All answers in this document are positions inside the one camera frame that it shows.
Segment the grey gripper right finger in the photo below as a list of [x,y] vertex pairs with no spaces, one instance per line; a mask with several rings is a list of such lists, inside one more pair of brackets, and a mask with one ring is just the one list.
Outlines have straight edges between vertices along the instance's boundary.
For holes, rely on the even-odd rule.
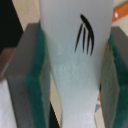
[[103,61],[101,106],[105,128],[128,128],[128,36],[111,29]]

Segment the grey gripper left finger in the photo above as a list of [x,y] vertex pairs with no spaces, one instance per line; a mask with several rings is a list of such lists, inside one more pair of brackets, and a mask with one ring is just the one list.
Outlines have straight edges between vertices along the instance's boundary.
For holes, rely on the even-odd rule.
[[29,24],[2,75],[18,128],[49,128],[49,58],[40,24]]

